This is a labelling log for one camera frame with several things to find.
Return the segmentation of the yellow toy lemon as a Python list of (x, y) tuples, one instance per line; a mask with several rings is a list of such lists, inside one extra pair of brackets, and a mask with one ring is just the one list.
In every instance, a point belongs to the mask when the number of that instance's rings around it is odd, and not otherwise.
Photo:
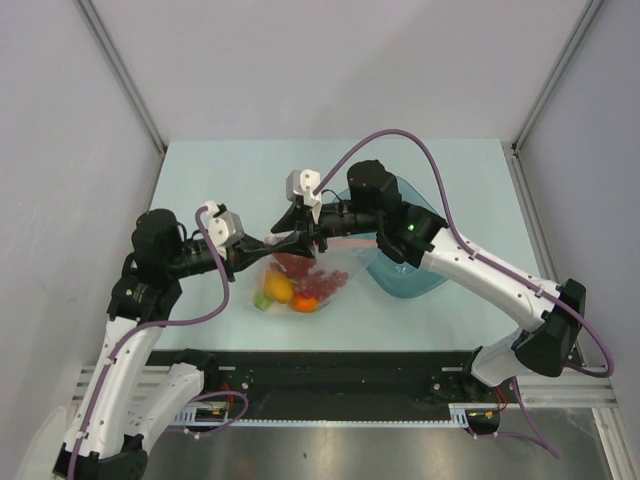
[(280, 304), (288, 304), (295, 296), (291, 280), (282, 272), (269, 270), (264, 277), (264, 295)]

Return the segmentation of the clear pink zip top bag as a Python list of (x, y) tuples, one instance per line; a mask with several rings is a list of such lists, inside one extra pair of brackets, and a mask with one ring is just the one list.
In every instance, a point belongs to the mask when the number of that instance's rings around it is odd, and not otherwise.
[(313, 314), (335, 300), (376, 259), (376, 241), (330, 238), (312, 258), (274, 253), (257, 263), (251, 302), (266, 314)]

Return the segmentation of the purple toy grapes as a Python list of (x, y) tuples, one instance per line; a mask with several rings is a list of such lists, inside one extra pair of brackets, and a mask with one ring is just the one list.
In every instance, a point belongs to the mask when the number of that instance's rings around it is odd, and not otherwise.
[(327, 300), (349, 280), (349, 273), (322, 266), (316, 259), (275, 254), (270, 267), (284, 273), (292, 282), (295, 295)]

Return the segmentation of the green orange toy mango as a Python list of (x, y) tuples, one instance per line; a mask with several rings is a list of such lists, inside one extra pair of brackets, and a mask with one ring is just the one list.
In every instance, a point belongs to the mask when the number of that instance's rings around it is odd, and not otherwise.
[(253, 296), (253, 306), (257, 310), (269, 314), (310, 314), (320, 308), (320, 302), (314, 297), (306, 298), (295, 295), (289, 303), (281, 304), (265, 296), (262, 292), (257, 292)]

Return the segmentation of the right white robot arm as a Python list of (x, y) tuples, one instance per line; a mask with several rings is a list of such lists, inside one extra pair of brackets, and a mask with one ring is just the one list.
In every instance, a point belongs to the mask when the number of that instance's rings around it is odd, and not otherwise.
[(462, 391), (473, 401), (486, 400), (497, 385), (526, 371), (561, 375), (581, 330), (583, 284), (535, 278), (456, 235), (451, 222), (406, 201), (396, 176), (377, 160), (352, 165), (347, 180), (348, 199), (325, 204), (314, 191), (319, 173), (293, 171), (286, 181), (291, 205), (271, 231), (304, 233), (321, 251), (333, 237), (374, 233), (390, 260), (450, 279), (510, 316), (518, 329), (476, 349), (461, 376)]

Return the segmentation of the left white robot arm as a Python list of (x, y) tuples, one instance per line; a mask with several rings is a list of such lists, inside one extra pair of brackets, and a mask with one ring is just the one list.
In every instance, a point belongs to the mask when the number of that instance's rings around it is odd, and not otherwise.
[[(167, 209), (150, 210), (136, 221), (133, 250), (114, 285), (97, 365), (67, 430), (54, 474), (64, 479), (139, 479), (163, 432), (193, 399), (214, 397), (221, 387), (216, 358), (196, 350), (180, 353), (166, 377), (141, 405), (134, 394), (162, 332), (198, 325), (221, 314), (234, 275), (273, 253), (244, 233), (239, 217), (209, 202), (195, 213), (193, 235)], [(183, 278), (217, 271), (223, 299), (210, 313), (171, 320)]]

